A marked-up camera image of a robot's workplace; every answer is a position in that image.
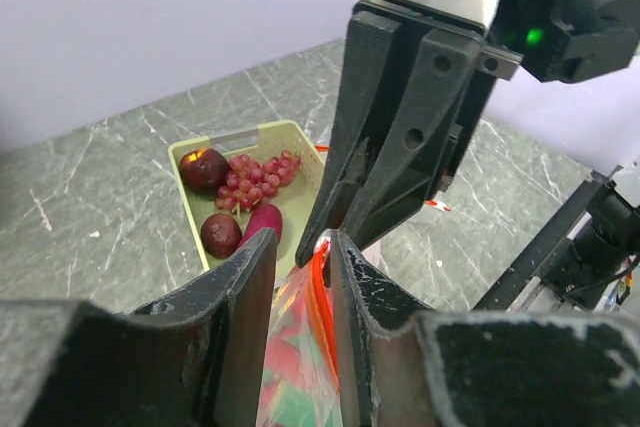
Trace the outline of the aluminium frame rail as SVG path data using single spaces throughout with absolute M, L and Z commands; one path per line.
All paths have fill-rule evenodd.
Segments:
M 605 288 L 593 310 L 583 310 L 560 300 L 541 282 L 542 271 L 551 254 L 565 239 L 573 238 L 589 220 L 588 202 L 599 187 L 609 181 L 632 206 L 639 209 L 639 163 L 618 167 L 608 178 L 597 172 L 582 182 L 569 199 L 545 224 L 517 256 L 474 308 L 481 311 L 607 311 L 614 310 L 627 298 L 633 286 L 633 272 L 639 267 L 639 252 L 623 261 L 621 278 Z

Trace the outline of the dark red apple toy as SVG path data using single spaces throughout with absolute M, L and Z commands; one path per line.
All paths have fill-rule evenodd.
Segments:
M 231 166 L 212 148 L 199 148 L 182 156 L 178 164 L 184 185 L 194 194 L 214 195 L 226 182 Z

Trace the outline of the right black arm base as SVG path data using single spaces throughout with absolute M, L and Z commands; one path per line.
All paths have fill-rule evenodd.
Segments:
M 588 202 L 589 220 L 551 254 L 542 284 L 583 310 L 596 307 L 605 288 L 621 278 L 623 261 L 639 252 L 639 209 L 609 181 Z

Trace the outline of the purple grape bunch toy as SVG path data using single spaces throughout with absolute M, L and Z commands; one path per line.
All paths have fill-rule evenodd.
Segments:
M 241 154 L 232 157 L 229 164 L 231 171 L 218 189 L 214 205 L 220 211 L 238 214 L 253 211 L 274 199 L 282 188 L 293 182 L 302 160 L 299 155 L 283 150 L 279 156 L 263 163 Z

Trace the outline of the dark brown passion fruit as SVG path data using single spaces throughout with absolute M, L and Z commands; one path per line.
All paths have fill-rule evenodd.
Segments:
M 218 259 L 230 257 L 237 249 L 242 231 L 234 217 L 228 214 L 209 216 L 200 228 L 204 250 Z

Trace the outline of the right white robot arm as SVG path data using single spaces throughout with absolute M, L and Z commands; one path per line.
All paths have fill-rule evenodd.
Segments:
M 366 248 L 445 191 L 497 81 L 584 82 L 638 45 L 639 0 L 359 0 L 296 263 L 328 229 Z

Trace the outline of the clear orange zip bag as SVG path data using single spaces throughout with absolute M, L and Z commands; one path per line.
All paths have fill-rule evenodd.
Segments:
M 333 297 L 324 270 L 328 233 L 311 260 L 295 267 L 274 295 L 256 424 L 341 426 Z

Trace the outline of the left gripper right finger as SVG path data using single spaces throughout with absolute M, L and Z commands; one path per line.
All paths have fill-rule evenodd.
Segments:
M 639 324 L 619 314 L 440 312 L 331 234 L 346 426 L 635 426 Z

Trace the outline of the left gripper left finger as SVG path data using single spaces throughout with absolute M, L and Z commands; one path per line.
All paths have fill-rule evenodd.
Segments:
M 1 304 L 5 426 L 252 426 L 277 257 L 271 229 L 124 315 L 84 300 Z

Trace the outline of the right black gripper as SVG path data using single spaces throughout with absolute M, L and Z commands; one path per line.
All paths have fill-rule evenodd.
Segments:
M 419 211 L 442 157 L 429 142 L 445 143 L 457 126 L 446 190 L 496 81 L 510 79 L 520 61 L 471 21 L 406 0 L 360 0 L 348 23 L 328 157 L 296 264 L 310 260 L 326 229 L 341 229 L 366 247 Z

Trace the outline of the purple sweet potato toy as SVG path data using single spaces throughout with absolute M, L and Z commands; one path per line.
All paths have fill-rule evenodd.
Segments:
M 279 208 L 273 204 L 260 204 L 253 210 L 237 248 L 240 249 L 264 228 L 273 229 L 276 233 L 277 241 L 281 240 L 283 216 Z

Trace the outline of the pink dragon fruit toy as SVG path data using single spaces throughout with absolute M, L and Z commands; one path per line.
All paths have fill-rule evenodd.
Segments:
M 258 426 L 338 426 L 338 397 L 302 300 L 273 305 Z

